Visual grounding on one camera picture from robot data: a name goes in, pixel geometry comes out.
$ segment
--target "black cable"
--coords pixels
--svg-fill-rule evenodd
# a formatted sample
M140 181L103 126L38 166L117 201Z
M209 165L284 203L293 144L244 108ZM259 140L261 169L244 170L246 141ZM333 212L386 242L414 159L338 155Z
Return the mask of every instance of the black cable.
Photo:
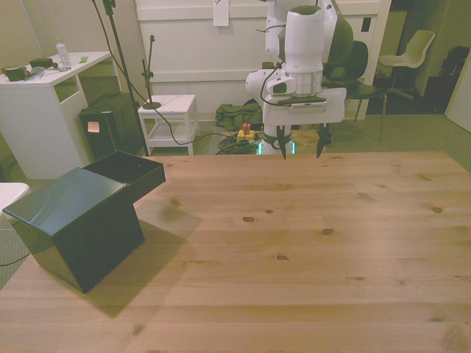
M257 31L257 32L262 32L262 33L266 33L269 29L276 28L276 27L286 27L286 25L285 25L285 24L277 24L276 26L268 27L268 28L265 29L264 31L263 31L262 29L256 29L255 31Z
M102 25L102 29L103 29L103 33L105 34L105 39L106 39L106 44L108 46L108 50L110 51L110 55L111 57L113 58L113 61L115 62L116 66L118 67L118 69L120 70L120 72L123 73L124 75L124 78L126 80L129 80L129 78L127 77L127 75L124 73L122 67L119 65L118 63L118 60L115 58L115 56L113 55L113 52L111 51L111 45L110 45L110 41L108 39L108 34L106 32L106 28L105 28L105 25L103 24L103 20L102 20L102 15L100 14L100 11L98 10L98 7L96 6L96 0L92 0L93 2L93 5L95 7L95 10L96 10L96 14L98 15L98 18L100 20L100 24ZM145 102L146 99L138 92L138 90L134 87L134 85L131 83L131 81L127 81L127 83L129 83L129 85L131 86L131 88L136 92L136 94ZM184 142L184 143L181 143L181 142L178 142L177 139L175 138L174 136L174 132L171 128L171 124L169 123L169 121L167 119L165 119L162 114L160 114L157 109L153 108L154 111L167 123L167 125L169 125L169 129L170 129L170 135L171 135L171 138L174 140L174 142L177 144L177 145L180 145L180 146L184 146L184 145L188 145L189 143L193 143L195 141L198 141L198 140L201 140L202 138L206 138L207 136L211 136L211 135L218 135L218 136L225 136L226 135L223 135L223 134L218 134L218 133L215 133L215 132L212 132L210 134L207 134L207 135L204 135L204 136L200 136L199 138L195 138L194 140L192 141L189 141L189 142Z
M248 140L242 140L242 141L236 142L237 136L238 134L234 134L231 136L227 136L224 140L222 140L218 144L218 149L220 151L216 153L216 155L219 155L221 153L235 154L236 152L243 152L242 154L248 154L250 152L257 150L256 145L258 144L258 139L259 139L258 134L255 136L255 140L253 142L249 142Z
M22 261L23 259L26 259L28 256L29 256L29 253L27 255L24 255L23 257L20 257L19 259L15 261L12 261L11 263L0 263L0 267L13 265L14 263L17 263L18 261Z

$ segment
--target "black chair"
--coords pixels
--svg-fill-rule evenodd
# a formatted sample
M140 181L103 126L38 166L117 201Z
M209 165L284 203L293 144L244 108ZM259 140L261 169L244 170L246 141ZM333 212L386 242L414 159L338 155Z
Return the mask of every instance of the black chair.
M358 118L361 102L364 99L383 98L383 113L381 115L380 138L383 139L383 119L386 114L387 94L390 88L379 88L371 85L365 85L359 81L363 76L368 65L368 47L365 43L355 40L350 55L340 63L324 66L324 75L328 82L323 82L322 87L347 89L347 99L359 99L360 104L356 111L355 121Z

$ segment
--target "black open box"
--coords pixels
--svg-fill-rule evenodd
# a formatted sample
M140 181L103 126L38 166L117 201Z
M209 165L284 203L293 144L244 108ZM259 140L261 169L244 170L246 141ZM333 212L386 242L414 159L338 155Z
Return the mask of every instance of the black open box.
M161 163L117 151L4 212L41 267L87 293L144 242L132 204L163 182Z
M124 190L132 203L165 182L161 163L121 151L113 152L84 169L126 184Z

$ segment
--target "paper note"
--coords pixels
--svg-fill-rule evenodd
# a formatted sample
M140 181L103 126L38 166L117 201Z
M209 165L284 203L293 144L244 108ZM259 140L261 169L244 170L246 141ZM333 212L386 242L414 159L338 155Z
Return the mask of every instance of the paper note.
M100 123L98 121L89 121L88 122L88 132L93 132L95 134L100 132Z
M229 0L213 0L213 25L229 26Z

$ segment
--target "chair leg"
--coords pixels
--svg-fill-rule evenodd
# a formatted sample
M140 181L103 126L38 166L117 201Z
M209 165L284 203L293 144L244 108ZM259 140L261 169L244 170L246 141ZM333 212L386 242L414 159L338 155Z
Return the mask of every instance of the chair leg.
M360 112L361 102L362 101L363 101L363 99L360 99L360 103L358 104L358 109L356 110L356 115L355 115L355 122L356 122L356 119L358 119L358 113Z
M410 100L414 99L414 96L412 96L410 94L407 94L405 92L414 92L415 89L413 89L413 88L398 89L398 88L395 87L396 81L397 81L397 76L398 76L398 73L395 72L394 76L392 78L392 85L391 85L391 89L389 90L389 92L397 94L398 96L401 96L401 97L406 98L406 99L410 99Z
M384 115L386 114L386 103L388 102L388 95L384 95L383 99L383 114L381 115L381 124L380 124L380 142L383 140L383 120L384 120Z
M1 163L0 163L0 182L6 182L7 180L5 179L5 175L3 174L3 169L1 168Z
M404 93L402 92L401 90L398 90L398 89L392 89L389 91L390 93L393 93L393 94L397 94L398 96L401 96L403 98L406 98L406 99L414 99L414 96L410 95L410 94L407 94L407 93Z

